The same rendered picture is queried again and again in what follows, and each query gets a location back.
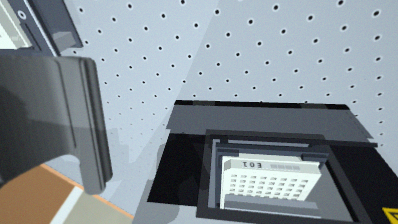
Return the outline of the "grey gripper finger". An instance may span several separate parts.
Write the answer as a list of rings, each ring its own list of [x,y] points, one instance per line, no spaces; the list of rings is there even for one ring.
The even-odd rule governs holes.
[[[104,192],[113,172],[96,62],[0,55],[0,189],[64,155],[79,160],[86,194]]]

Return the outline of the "white well plate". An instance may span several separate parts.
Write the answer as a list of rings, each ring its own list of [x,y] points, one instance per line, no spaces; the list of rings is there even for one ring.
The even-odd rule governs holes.
[[[0,0],[0,49],[18,49],[32,44],[7,0]]]
[[[225,194],[305,200],[321,176],[319,164],[293,156],[223,156],[220,208]]]

